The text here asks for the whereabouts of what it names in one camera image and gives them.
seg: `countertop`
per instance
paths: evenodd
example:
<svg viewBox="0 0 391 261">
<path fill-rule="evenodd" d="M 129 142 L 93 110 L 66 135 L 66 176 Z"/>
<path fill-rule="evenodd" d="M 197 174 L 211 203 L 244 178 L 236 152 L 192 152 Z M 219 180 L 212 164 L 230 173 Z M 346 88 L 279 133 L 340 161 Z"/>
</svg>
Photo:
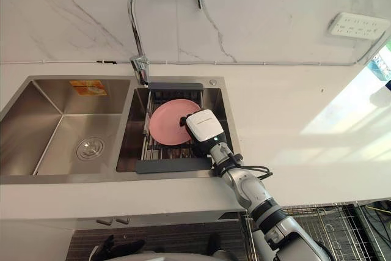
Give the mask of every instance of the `countertop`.
<svg viewBox="0 0 391 261">
<path fill-rule="evenodd" d="M 264 184 L 280 205 L 305 205 L 390 196 L 391 92 L 362 68 L 151 65 L 151 75 L 223 76 L 245 163 L 273 171 Z M 0 69 L 1 109 L 29 75 L 133 75 L 126 64 Z M 1 185 L 0 199 L 2 219 L 240 209 L 219 178 Z"/>
</svg>

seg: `gray floor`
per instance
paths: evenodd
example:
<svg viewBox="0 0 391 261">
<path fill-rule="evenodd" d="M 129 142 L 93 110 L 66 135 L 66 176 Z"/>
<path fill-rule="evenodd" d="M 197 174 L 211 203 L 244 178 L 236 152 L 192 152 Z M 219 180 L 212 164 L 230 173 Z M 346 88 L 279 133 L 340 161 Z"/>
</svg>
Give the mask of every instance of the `gray floor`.
<svg viewBox="0 0 391 261">
<path fill-rule="evenodd" d="M 206 224 L 183 224 L 176 226 L 135 227 L 126 229 L 77 230 L 72 237 L 67 261 L 85 261 L 94 246 L 111 234 L 115 244 L 143 239 L 144 249 L 153 251 L 163 247 L 166 252 L 204 254 L 211 233 L 221 236 L 222 249 L 234 253 L 245 261 L 246 253 L 239 222 L 218 222 Z"/>
</svg>

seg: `sink rim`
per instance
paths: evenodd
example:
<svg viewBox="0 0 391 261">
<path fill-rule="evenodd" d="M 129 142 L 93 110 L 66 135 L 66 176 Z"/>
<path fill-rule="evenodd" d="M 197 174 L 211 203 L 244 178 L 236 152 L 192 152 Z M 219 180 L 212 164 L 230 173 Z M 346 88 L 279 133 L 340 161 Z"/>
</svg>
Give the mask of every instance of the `sink rim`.
<svg viewBox="0 0 391 261">
<path fill-rule="evenodd" d="M 212 170 L 209 171 L 188 171 L 188 172 L 165 172 L 156 174 L 137 174 L 135 172 L 117 172 L 117 160 L 120 153 L 122 139 L 125 134 L 126 122 L 130 111 L 131 100 L 135 88 L 142 87 L 137 83 L 135 76 L 103 76 L 103 75 L 34 75 L 28 76 L 15 92 L 10 101 L 0 112 L 0 121 L 7 114 L 17 98 L 27 85 L 35 79 L 125 79 L 130 81 L 128 92 L 126 94 L 123 111 L 114 139 L 111 156 L 108 162 L 109 168 L 107 172 L 99 174 L 63 174 L 63 175 L 0 175 L 1 184 L 39 184 L 39 183 L 93 183 L 93 182 L 122 182 L 134 180 L 161 180 L 161 179 L 179 179 L 179 178 L 198 178 L 198 177 L 213 177 Z M 212 85 L 210 80 L 216 80 L 216 84 Z M 224 102 L 225 114 L 230 129 L 233 150 L 235 153 L 240 153 L 238 135 L 233 121 L 232 111 L 228 99 L 228 93 L 224 82 L 224 77 L 217 76 L 152 76 L 153 82 L 163 83 L 202 83 L 205 88 L 220 88 L 222 100 Z"/>
</svg>

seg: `cabinet handle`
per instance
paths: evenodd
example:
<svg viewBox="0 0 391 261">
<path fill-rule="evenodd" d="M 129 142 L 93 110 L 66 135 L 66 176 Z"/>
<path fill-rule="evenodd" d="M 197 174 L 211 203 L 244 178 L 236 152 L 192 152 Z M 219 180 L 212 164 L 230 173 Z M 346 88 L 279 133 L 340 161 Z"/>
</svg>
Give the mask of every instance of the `cabinet handle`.
<svg viewBox="0 0 391 261">
<path fill-rule="evenodd" d="M 129 224 L 130 217 L 127 217 L 126 219 L 117 218 L 115 221 L 122 223 L 122 224 Z"/>
<path fill-rule="evenodd" d="M 106 220 L 102 220 L 102 219 L 97 219 L 96 222 L 99 224 L 103 224 L 105 226 L 110 226 L 112 224 L 112 220 L 106 221 Z"/>
</svg>

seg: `faucet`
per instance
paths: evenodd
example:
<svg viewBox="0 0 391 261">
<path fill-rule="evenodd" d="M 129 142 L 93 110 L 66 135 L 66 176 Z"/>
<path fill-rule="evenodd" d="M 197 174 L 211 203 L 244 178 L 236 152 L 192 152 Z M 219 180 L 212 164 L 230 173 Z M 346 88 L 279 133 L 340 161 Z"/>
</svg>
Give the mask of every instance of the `faucet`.
<svg viewBox="0 0 391 261">
<path fill-rule="evenodd" d="M 141 85 L 147 85 L 149 83 L 149 60 L 145 56 L 144 50 L 142 49 L 142 44 L 139 35 L 139 29 L 136 22 L 136 13 L 134 11 L 136 0 L 128 0 L 128 13 L 130 22 L 132 24 L 134 39 L 136 41 L 138 55 L 130 58 L 130 62 L 133 66 L 134 73 L 136 78 Z M 198 7 L 202 9 L 203 0 L 198 0 Z"/>
</svg>

